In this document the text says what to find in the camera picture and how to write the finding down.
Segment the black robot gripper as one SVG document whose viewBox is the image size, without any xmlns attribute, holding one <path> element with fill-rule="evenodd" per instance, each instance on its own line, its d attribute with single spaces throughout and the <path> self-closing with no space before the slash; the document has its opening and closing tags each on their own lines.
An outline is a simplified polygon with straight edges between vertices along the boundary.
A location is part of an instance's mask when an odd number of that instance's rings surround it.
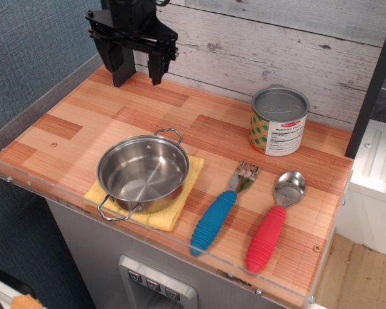
<svg viewBox="0 0 386 309">
<path fill-rule="evenodd" d="M 157 86 L 176 60 L 178 34 L 157 17 L 168 1 L 108 1 L 102 10 L 88 10 L 90 36 L 105 67 L 114 73 L 124 63 L 122 47 L 149 54 L 148 69 Z"/>
</svg>

